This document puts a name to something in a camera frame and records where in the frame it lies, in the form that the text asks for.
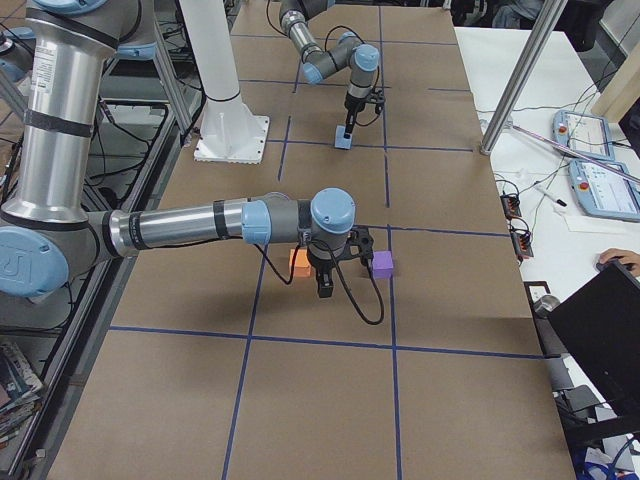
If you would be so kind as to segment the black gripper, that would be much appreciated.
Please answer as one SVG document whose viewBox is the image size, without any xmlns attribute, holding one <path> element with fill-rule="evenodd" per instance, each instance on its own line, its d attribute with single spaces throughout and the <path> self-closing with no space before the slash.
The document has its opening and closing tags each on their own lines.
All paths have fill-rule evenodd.
<svg viewBox="0 0 640 480">
<path fill-rule="evenodd" d="M 341 254 L 336 258 L 336 261 L 331 259 L 321 259 L 314 253 L 308 252 L 307 259 L 311 266 L 315 269 L 315 279 L 317 282 L 317 293 L 320 298 L 330 298 L 333 294 L 334 283 L 332 280 L 332 270 L 339 270 L 337 264 L 340 261 L 351 260 L 351 256 L 346 253 Z"/>
<path fill-rule="evenodd" d="M 344 106 L 347 110 L 347 116 L 344 124 L 344 137 L 351 137 L 357 121 L 357 115 L 364 110 L 369 94 L 364 96 L 355 96 L 347 93 L 345 96 Z"/>
</svg>

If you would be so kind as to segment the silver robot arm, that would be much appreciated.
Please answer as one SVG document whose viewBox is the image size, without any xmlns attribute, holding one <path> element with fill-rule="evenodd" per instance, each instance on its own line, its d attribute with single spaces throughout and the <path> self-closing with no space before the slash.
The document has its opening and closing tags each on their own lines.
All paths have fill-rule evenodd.
<svg viewBox="0 0 640 480">
<path fill-rule="evenodd" d="M 334 146 L 349 149 L 352 146 L 357 117 L 368 105 L 376 115 L 384 110 L 385 96 L 377 86 L 380 74 L 380 51 L 365 42 L 353 30 L 347 28 L 332 48 L 320 46 L 308 22 L 334 5 L 332 1 L 283 1 L 279 10 L 279 23 L 283 35 L 288 37 L 298 51 L 302 70 L 311 84 L 321 81 L 348 68 L 351 70 L 344 101 L 346 119 L 336 127 Z"/>
<path fill-rule="evenodd" d="M 331 293 L 331 274 L 355 243 L 355 202 L 326 188 L 308 200 L 279 192 L 216 200 L 201 206 L 127 211 L 126 203 L 159 143 L 100 110 L 105 65 L 111 60 L 161 60 L 161 126 L 198 129 L 202 162 L 257 164 L 270 121 L 244 103 L 224 4 L 181 1 L 175 8 L 182 41 L 198 70 L 201 106 L 177 105 L 180 87 L 151 1 L 30 1 L 25 20 L 34 35 L 30 93 L 23 115 L 19 170 L 6 180 L 1 203 L 1 290 L 48 295 L 98 264 L 142 251 L 243 240 L 264 247 L 295 244 L 319 270 L 318 293 Z"/>
</svg>

